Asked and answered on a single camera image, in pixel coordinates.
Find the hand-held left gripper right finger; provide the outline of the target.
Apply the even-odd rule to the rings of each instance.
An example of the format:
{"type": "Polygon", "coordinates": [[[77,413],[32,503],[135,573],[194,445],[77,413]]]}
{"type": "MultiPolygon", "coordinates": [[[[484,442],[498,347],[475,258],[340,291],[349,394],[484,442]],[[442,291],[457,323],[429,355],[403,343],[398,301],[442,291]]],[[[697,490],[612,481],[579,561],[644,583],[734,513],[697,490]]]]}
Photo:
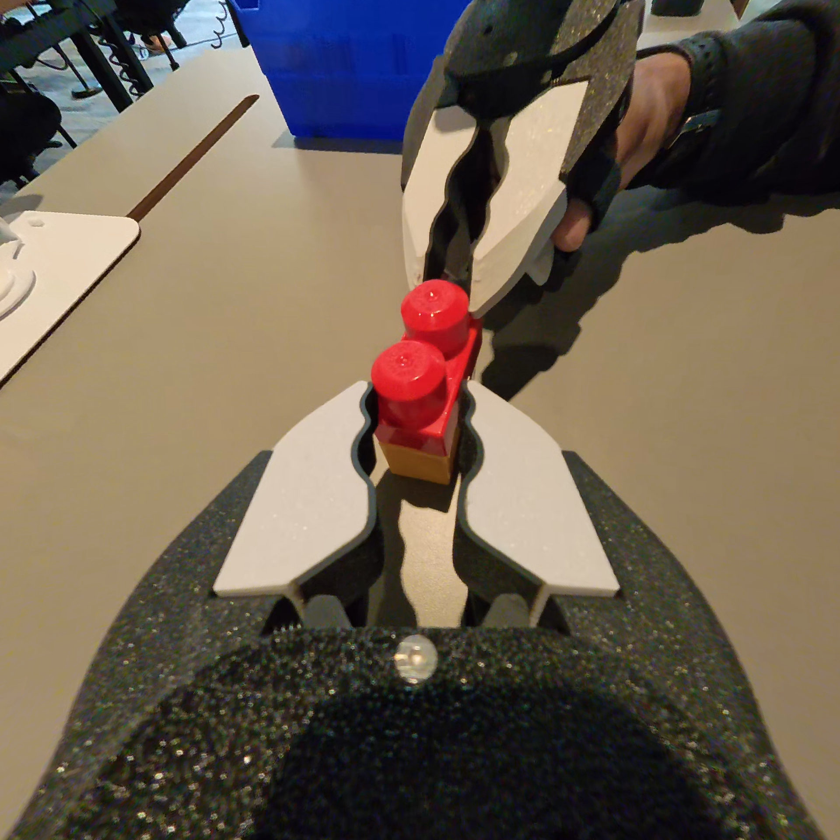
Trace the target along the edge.
{"type": "Polygon", "coordinates": [[[476,460],[458,496],[458,575],[483,599],[614,597],[620,584],[556,441],[477,381],[463,445],[476,460]]]}

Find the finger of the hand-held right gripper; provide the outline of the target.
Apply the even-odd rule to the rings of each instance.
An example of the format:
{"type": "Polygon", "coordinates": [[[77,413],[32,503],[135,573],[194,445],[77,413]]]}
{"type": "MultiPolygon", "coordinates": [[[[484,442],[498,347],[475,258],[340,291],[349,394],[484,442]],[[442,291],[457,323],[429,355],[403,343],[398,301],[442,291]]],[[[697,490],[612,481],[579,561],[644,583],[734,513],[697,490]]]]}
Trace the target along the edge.
{"type": "Polygon", "coordinates": [[[403,191],[402,247],[410,288],[436,279],[470,288],[489,200],[490,135],[461,107],[437,108],[403,191]]]}
{"type": "Polygon", "coordinates": [[[472,248],[469,306],[483,317],[546,246],[564,212],[561,166],[589,83],[550,87],[509,119],[493,123],[503,172],[472,248]]]}

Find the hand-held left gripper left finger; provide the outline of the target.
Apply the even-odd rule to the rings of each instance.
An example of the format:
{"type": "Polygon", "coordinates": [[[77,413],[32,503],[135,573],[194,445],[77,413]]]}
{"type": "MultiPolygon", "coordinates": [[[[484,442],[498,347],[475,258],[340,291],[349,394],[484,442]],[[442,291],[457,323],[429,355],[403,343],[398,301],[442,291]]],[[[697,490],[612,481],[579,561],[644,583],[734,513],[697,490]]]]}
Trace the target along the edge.
{"type": "Polygon", "coordinates": [[[371,396],[369,382],[353,383],[273,447],[213,584],[217,596],[308,599],[372,535],[375,489],[360,455],[371,396]]]}

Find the yellow mega block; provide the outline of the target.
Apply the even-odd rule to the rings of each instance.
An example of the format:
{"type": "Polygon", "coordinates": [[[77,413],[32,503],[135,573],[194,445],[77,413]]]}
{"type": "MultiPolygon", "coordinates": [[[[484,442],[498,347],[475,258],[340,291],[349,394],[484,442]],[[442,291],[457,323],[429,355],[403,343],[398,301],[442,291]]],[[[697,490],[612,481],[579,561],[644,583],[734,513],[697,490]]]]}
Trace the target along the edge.
{"type": "Polygon", "coordinates": [[[455,471],[459,436],[446,455],[432,455],[420,449],[379,442],[388,469],[396,476],[448,485],[455,471]]]}

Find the red mega block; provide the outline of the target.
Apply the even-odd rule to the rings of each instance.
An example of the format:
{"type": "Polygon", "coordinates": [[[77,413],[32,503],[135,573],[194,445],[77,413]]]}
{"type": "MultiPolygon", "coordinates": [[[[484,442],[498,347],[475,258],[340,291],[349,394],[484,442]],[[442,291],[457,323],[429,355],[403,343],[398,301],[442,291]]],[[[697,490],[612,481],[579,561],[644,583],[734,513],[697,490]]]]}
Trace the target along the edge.
{"type": "Polygon", "coordinates": [[[447,280],[428,280],[401,306],[402,338],[371,369],[379,401],[376,435],[384,446],[442,458],[455,447],[459,393],[475,369],[482,324],[469,298],[447,280]]]}

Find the person's right forearm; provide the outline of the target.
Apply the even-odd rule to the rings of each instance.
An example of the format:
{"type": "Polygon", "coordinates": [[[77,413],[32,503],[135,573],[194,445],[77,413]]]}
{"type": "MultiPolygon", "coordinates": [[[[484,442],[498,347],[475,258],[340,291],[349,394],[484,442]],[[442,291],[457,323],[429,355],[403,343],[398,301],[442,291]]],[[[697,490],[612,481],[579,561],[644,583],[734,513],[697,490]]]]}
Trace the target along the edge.
{"type": "Polygon", "coordinates": [[[720,36],[721,120],[707,162],[726,182],[838,190],[838,13],[838,2],[782,2],[720,36]]]}

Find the person's right hand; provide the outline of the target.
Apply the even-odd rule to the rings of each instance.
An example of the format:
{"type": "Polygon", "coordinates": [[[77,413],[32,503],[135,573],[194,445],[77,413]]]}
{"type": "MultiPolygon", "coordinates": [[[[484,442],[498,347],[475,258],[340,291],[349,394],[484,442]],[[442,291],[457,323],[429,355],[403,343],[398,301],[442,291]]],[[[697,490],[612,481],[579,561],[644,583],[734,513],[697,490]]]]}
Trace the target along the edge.
{"type": "Polygon", "coordinates": [[[553,246],[573,253],[596,231],[614,198],[637,185],[746,193],[765,165],[755,132],[761,101],[748,73],[760,69],[762,37],[748,24],[713,29],[637,54],[632,92],[614,138],[570,185],[553,246]]]}

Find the blue plastic bin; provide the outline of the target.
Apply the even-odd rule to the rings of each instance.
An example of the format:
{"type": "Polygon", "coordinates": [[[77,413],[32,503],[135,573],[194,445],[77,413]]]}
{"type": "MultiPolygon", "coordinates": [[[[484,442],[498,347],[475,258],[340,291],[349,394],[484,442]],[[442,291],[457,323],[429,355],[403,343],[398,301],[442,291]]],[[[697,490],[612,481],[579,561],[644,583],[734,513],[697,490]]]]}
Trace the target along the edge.
{"type": "Polygon", "coordinates": [[[468,2],[232,5],[293,137],[398,142],[468,2]]]}

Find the white board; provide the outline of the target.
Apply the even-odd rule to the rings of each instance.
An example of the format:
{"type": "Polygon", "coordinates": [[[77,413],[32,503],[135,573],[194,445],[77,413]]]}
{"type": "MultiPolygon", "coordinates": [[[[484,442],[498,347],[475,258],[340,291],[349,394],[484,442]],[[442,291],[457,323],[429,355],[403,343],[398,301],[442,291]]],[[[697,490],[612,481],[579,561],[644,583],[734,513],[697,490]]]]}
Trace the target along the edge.
{"type": "Polygon", "coordinates": [[[129,217],[25,211],[6,221],[26,244],[36,283],[1,319],[2,382],[140,238],[129,217]]]}

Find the black chair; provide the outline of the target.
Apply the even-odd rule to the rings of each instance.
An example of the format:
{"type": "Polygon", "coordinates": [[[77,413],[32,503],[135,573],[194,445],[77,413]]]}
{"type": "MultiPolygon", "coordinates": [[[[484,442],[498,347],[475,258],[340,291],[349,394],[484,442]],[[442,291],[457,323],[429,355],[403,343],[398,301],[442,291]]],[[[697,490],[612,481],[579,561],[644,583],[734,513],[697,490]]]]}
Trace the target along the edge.
{"type": "Polygon", "coordinates": [[[40,92],[23,85],[1,86],[1,184],[22,186],[37,177],[35,159],[60,135],[72,149],[77,143],[64,130],[60,110],[40,92]]]}

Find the black table frame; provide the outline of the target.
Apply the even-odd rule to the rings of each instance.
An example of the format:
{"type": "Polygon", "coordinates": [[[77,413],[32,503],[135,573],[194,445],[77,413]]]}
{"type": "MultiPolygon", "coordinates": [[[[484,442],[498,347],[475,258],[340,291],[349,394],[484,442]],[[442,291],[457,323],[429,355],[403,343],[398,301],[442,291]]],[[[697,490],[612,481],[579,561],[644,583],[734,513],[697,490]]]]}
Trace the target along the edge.
{"type": "Polygon", "coordinates": [[[150,91],[152,81],[126,38],[170,35],[186,45],[175,21],[187,1],[46,1],[47,11],[2,34],[2,78],[35,63],[43,53],[69,40],[113,107],[122,112],[150,91]]]}

